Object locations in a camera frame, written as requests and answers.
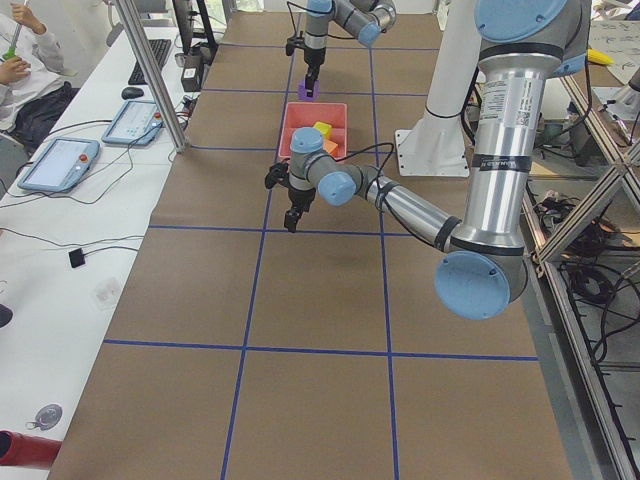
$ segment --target black pants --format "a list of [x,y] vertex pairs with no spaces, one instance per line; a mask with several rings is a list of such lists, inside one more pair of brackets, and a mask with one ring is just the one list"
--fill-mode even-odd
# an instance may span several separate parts
[[58,90],[25,104],[18,112],[11,136],[20,141],[28,152],[34,152],[49,135],[76,93],[78,89],[64,82]]

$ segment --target black connector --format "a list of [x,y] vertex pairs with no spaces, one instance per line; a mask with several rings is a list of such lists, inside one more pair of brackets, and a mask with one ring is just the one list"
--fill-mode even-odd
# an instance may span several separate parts
[[81,248],[76,248],[69,252],[69,262],[71,263],[71,268],[78,268],[85,264],[84,261],[84,252]]

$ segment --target blue joint cap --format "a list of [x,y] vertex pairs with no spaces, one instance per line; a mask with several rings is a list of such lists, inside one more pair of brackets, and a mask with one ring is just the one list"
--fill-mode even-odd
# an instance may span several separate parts
[[307,15],[311,15],[312,17],[322,17],[327,13],[331,13],[332,8],[333,8],[333,2],[331,0],[308,0],[307,1],[307,10],[313,10],[312,12],[307,12]]
[[293,132],[291,151],[295,153],[313,153],[324,146],[322,134],[313,127],[302,127]]
[[381,33],[380,25],[373,22],[367,23],[358,34],[358,42],[367,48],[371,48]]
[[569,58],[562,62],[555,72],[551,75],[551,78],[555,77],[564,77],[566,75],[573,75],[576,72],[579,72],[584,68],[584,59],[586,57],[586,53],[582,55],[578,55],[577,57]]
[[356,194],[356,182],[346,172],[331,172],[318,183],[318,193],[329,205],[344,205]]
[[567,0],[478,0],[476,27],[490,42],[518,42],[549,25],[566,4]]
[[442,303],[469,320],[486,320],[509,305],[511,290],[504,272],[484,255],[466,250],[447,255],[436,270]]

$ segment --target blue tablet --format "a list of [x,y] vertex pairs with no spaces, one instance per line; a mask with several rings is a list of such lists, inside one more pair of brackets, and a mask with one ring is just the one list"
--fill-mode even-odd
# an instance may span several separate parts
[[18,187],[39,192],[64,192],[73,188],[100,152],[95,140],[56,138],[38,155]]
[[102,135],[109,145],[148,145],[162,127],[160,112],[153,100],[127,100]]

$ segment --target computer mouse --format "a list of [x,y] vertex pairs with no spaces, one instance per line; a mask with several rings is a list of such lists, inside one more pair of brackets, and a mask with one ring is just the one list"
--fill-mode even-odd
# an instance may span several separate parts
[[126,87],[122,90],[121,96],[123,100],[129,98],[138,98],[144,95],[144,90],[138,87]]

